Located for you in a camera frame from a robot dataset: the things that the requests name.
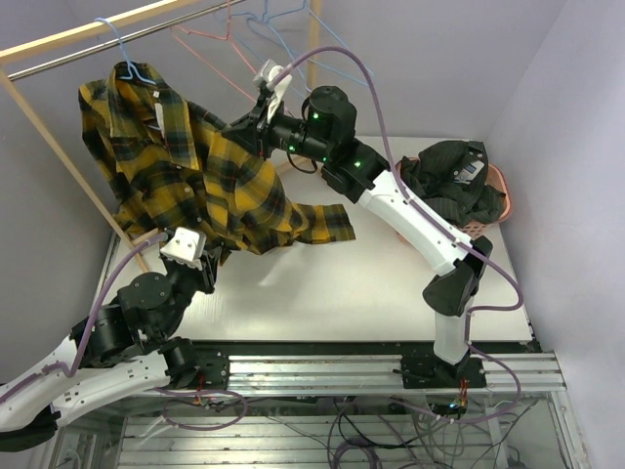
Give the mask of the yellow plaid shirt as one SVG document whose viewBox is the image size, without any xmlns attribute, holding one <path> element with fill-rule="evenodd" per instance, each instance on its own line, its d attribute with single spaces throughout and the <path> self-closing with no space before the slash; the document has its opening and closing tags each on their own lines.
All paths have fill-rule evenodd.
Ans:
<svg viewBox="0 0 625 469">
<path fill-rule="evenodd" d="M 188 228 L 223 254 L 263 255 L 296 242 L 355 238 L 341 204 L 290 200 L 274 166 L 222 135 L 224 122 L 183 98 L 149 64 L 124 63 L 78 90 L 82 140 L 99 165 L 129 236 Z"/>
</svg>

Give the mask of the blue wire hanger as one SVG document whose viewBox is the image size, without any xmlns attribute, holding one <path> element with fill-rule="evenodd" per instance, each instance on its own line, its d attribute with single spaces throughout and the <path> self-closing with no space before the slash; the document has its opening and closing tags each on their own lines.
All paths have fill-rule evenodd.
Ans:
<svg viewBox="0 0 625 469">
<path fill-rule="evenodd" d="M 273 1 L 271 1 L 271 9 L 273 11 L 277 10 L 278 8 L 274 7 L 272 4 Z M 321 11 L 318 13 L 316 21 L 319 25 L 320 41 L 316 47 L 310 49 L 319 48 L 322 45 L 323 39 L 329 40 L 330 44 L 333 46 L 337 46 L 342 49 L 349 48 L 346 41 L 329 26 L 327 21 L 322 18 L 322 8 Z M 302 80 L 304 90 L 306 92 L 311 92 L 313 90 L 313 87 L 317 84 L 320 73 L 322 71 L 329 72 L 333 75 L 338 76 L 339 78 L 345 79 L 351 83 L 355 83 L 360 86 L 366 85 L 366 80 L 360 78 L 357 73 L 349 73 L 348 71 L 342 70 L 336 65 L 332 65 L 314 57 L 308 58 L 302 64 L 299 64 L 296 68 L 295 74 Z"/>
</svg>

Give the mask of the blue hanger checkered shirt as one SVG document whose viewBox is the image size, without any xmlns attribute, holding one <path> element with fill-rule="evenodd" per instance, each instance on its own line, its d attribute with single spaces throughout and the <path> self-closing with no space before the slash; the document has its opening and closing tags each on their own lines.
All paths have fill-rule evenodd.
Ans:
<svg viewBox="0 0 625 469">
<path fill-rule="evenodd" d="M 231 20 L 241 21 L 254 37 L 268 41 L 283 51 L 290 61 L 300 57 L 309 48 L 319 44 L 317 20 L 321 1 L 296 1 L 273 11 L 271 1 L 262 1 L 261 11 L 237 11 L 229 14 Z"/>
</svg>

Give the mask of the pink hanger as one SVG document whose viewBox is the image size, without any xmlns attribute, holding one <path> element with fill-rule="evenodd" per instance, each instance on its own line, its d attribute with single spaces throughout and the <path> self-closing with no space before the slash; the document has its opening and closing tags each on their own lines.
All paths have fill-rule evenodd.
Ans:
<svg viewBox="0 0 625 469">
<path fill-rule="evenodd" d="M 224 84 L 247 102 L 256 100 L 252 80 L 260 65 L 257 55 L 241 41 L 236 30 L 234 1 L 225 1 L 223 13 L 211 14 L 209 23 L 218 29 L 187 23 L 170 28 L 172 38 Z"/>
</svg>

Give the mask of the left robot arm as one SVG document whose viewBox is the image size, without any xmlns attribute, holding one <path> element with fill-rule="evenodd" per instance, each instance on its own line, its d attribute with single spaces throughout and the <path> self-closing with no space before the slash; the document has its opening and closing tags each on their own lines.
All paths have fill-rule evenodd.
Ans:
<svg viewBox="0 0 625 469">
<path fill-rule="evenodd" d="M 1 387 L 1 449 L 21 452 L 78 417 L 150 388 L 191 386 L 203 366 L 178 336 L 193 296 L 215 289 L 220 248 L 187 266 L 164 259 L 76 324 L 48 357 Z"/>
</svg>

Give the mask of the blue hanger yellow shirt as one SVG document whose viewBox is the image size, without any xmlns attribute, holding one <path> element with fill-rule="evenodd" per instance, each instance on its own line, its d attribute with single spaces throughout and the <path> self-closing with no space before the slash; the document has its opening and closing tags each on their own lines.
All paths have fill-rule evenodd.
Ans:
<svg viewBox="0 0 625 469">
<path fill-rule="evenodd" d="M 128 55 L 128 52 L 126 50 L 122 35 L 117 29 L 117 27 L 111 21 L 105 18 L 95 18 L 95 22 L 106 25 L 115 35 L 117 47 L 119 48 L 123 56 L 124 62 L 126 64 L 126 69 L 127 69 L 126 74 L 121 76 L 121 79 L 126 80 L 126 81 L 139 81 L 146 85 L 156 86 L 156 83 L 153 80 L 150 80 L 147 77 L 144 77 L 143 75 L 141 75 L 136 65 L 131 61 L 130 56 Z M 155 104 L 154 112 L 156 115 L 157 124 L 156 125 L 149 124 L 148 127 L 151 128 L 152 130 L 158 130 L 161 133 L 161 135 L 164 135 L 164 129 L 162 128 L 162 125 L 163 125 L 162 105 L 160 103 Z"/>
</svg>

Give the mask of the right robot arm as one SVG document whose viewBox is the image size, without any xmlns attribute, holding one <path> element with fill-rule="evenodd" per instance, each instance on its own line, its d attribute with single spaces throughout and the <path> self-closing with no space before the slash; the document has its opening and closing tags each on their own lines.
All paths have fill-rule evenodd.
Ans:
<svg viewBox="0 0 625 469">
<path fill-rule="evenodd" d="M 336 86 L 315 88 L 299 118 L 285 114 L 279 98 L 263 88 L 252 110 L 223 130 L 226 139 L 267 159 L 280 149 L 320 164 L 327 186 L 379 217 L 416 248 L 435 272 L 423 291 L 435 313 L 437 384 L 454 385 L 470 357 L 469 309 L 479 290 L 491 242 L 472 241 L 396 179 L 396 169 L 355 136 L 356 108 Z"/>
</svg>

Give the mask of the dark green striped shirt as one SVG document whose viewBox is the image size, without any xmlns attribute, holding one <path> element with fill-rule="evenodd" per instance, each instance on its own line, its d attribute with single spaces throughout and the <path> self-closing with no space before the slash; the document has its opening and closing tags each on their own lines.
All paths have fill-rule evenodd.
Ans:
<svg viewBox="0 0 625 469">
<path fill-rule="evenodd" d="M 437 142 L 397 165 L 402 181 L 440 217 L 459 229 L 490 225 L 504 213 L 506 195 L 487 182 L 489 160 L 480 141 Z"/>
</svg>

